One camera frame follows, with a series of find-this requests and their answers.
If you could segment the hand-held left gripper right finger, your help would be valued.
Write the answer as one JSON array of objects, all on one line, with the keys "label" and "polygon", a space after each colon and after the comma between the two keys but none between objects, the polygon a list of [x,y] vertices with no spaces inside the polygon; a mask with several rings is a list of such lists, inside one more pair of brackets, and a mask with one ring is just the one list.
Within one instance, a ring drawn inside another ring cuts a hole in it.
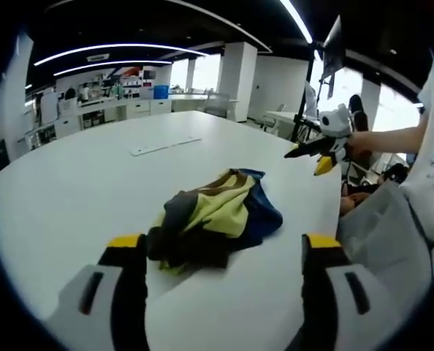
[{"label": "hand-held left gripper right finger", "polygon": [[302,237],[301,350],[376,350],[400,316],[385,286],[334,238]]}]

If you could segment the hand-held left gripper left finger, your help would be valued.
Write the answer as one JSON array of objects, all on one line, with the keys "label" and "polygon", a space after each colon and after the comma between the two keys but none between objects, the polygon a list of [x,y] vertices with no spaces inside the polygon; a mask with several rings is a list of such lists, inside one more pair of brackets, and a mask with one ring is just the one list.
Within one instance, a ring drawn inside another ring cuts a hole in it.
[{"label": "hand-held left gripper left finger", "polygon": [[60,291],[47,328],[68,350],[146,350],[146,273],[145,235],[112,239]]}]

